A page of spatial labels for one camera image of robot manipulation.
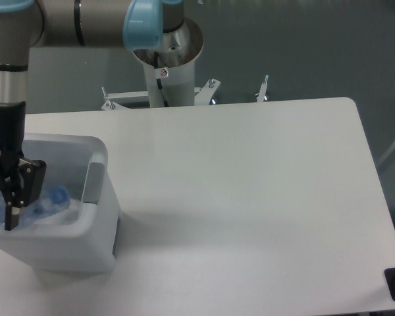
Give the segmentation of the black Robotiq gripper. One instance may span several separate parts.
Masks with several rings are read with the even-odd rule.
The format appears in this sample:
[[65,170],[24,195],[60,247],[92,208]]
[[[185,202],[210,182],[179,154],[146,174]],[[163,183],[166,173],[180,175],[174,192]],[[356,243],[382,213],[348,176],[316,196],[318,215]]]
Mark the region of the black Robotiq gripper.
[[20,159],[25,114],[24,101],[0,105],[0,191],[6,231],[16,228],[22,210],[39,199],[47,168],[45,161]]

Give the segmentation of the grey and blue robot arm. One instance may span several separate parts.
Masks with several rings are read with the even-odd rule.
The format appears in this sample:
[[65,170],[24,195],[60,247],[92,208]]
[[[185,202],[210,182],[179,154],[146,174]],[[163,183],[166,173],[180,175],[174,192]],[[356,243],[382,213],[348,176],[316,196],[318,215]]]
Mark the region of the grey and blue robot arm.
[[41,192],[47,165],[24,156],[32,47],[157,49],[184,22],[182,1],[0,1],[0,192],[4,228]]

